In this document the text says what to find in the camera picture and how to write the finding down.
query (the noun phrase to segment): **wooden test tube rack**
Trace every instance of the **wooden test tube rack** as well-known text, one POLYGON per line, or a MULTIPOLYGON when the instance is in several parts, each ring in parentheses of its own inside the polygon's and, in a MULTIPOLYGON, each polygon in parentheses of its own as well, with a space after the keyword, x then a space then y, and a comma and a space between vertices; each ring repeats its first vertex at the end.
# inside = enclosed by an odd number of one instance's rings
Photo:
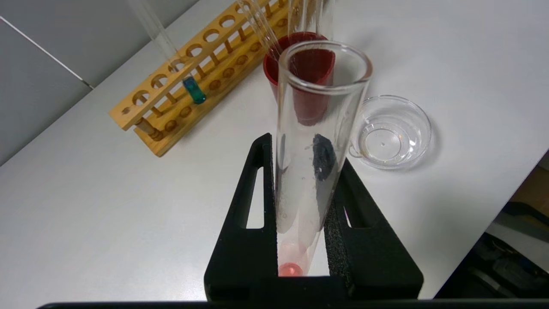
MULTIPOLYGON (((271 4, 269 0, 258 0, 258 3, 275 35, 279 38, 286 35, 288 0, 271 4)), ((251 27, 245 27, 247 24, 244 13, 234 2, 179 49, 181 59, 165 62, 120 101, 109 112, 111 118, 124 131, 135 125, 141 140, 161 157, 262 62, 266 51, 251 27), (206 94, 202 104, 195 104, 181 86, 189 74, 193 74, 206 94)))

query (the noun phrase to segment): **white wall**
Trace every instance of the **white wall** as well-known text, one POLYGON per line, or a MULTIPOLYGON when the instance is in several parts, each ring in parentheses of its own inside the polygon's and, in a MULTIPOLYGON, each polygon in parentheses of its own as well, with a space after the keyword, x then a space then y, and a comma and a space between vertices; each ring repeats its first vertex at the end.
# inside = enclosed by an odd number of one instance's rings
MULTIPOLYGON (((167 26, 198 0, 149 1, 167 26)), ((0 15, 91 86, 150 40, 125 0, 1 0, 0 15)), ((1 20, 0 42, 2 165, 91 88, 1 20)))

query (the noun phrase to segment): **pink liquid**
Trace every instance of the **pink liquid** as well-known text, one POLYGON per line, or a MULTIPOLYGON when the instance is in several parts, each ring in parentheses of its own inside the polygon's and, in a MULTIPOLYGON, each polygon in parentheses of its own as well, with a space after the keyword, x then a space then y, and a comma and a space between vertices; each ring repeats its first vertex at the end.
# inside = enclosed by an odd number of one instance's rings
POLYGON ((303 275, 301 267, 295 263, 286 263, 278 268, 279 277, 299 277, 303 275))

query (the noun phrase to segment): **test tube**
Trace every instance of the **test tube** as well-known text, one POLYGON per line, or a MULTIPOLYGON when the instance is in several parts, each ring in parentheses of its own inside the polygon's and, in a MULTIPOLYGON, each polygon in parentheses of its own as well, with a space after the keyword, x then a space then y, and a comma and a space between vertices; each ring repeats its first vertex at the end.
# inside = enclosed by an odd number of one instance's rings
POLYGON ((275 32, 269 25, 261 7, 256 0, 249 0, 249 5, 243 0, 237 0, 240 9, 244 12, 252 30, 259 38, 259 42, 267 50, 269 57, 278 61, 282 47, 278 43, 275 32))
POLYGON ((342 43, 306 41, 278 61, 276 224, 278 275, 309 271, 372 73, 342 43))
MULTIPOLYGON (((173 43, 168 37, 164 26, 153 12, 147 0, 127 0, 128 5, 132 9, 134 15, 139 19, 141 25, 145 28, 145 31, 153 40, 158 50, 166 58, 170 67, 174 71, 178 71, 175 65, 172 65, 175 61, 181 61, 182 58, 173 43)), ((183 80, 183 87, 189 92, 191 98, 195 104, 202 104, 206 101, 206 95, 198 86, 197 81, 189 74, 183 80)))

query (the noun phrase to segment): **white table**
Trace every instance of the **white table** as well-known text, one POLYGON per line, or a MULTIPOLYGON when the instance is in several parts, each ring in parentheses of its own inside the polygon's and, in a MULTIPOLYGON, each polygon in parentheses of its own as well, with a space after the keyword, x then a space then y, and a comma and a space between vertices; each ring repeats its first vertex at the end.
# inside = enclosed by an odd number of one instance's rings
MULTIPOLYGON (((170 26, 174 43, 225 3, 192 7, 170 26)), ((351 160, 423 272, 421 298, 435 295, 549 146, 548 8, 338 2, 334 37, 370 56, 369 95, 407 97, 434 124, 434 151, 413 170, 351 160)), ((275 133, 276 108, 258 68, 156 158, 107 112, 162 61, 145 46, 0 167, 1 308, 205 299, 203 274, 246 155, 275 133)), ((322 241, 311 273, 327 273, 322 241)))

